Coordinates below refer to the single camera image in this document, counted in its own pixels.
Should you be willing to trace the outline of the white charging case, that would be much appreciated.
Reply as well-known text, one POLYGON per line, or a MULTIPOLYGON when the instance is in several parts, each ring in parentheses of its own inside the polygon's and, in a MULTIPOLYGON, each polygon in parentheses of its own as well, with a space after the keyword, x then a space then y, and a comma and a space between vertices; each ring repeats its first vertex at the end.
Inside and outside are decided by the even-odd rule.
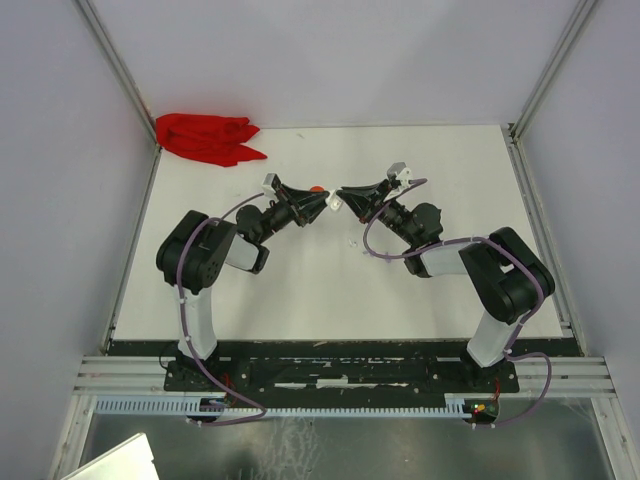
POLYGON ((327 193, 325 198, 327 208, 332 212, 338 212, 343 205, 343 200, 337 195, 336 190, 328 190, 327 193))

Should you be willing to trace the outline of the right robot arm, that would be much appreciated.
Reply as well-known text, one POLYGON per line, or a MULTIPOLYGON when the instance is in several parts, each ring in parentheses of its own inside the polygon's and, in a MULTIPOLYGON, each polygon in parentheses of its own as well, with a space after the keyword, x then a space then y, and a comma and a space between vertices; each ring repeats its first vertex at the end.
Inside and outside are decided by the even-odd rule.
POLYGON ((380 222, 407 243, 398 255, 374 251, 363 235, 365 249, 374 257, 401 260, 419 278, 445 275, 469 277, 484 313, 461 360, 459 379, 467 389, 481 391, 495 379, 494 366, 508 359, 523 325, 555 291, 555 280, 517 232, 500 228, 487 237, 442 240, 441 210, 420 203, 409 210, 390 199, 394 182, 337 191, 365 230, 380 222))

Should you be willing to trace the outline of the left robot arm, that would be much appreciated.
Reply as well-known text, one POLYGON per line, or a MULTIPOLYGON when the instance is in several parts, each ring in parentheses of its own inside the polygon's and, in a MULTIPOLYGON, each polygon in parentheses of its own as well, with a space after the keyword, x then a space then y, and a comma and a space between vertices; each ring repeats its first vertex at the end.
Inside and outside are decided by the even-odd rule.
POLYGON ((265 242, 287 225, 311 224, 330 204, 330 191, 293 189, 284 184, 267 189, 262 210, 255 194, 220 217, 190 210, 161 244, 156 267, 175 292, 181 337, 178 349, 193 359, 187 379, 209 390, 221 378, 220 364, 210 359, 218 346, 212 314, 212 288, 225 266, 259 274, 269 259, 265 242))

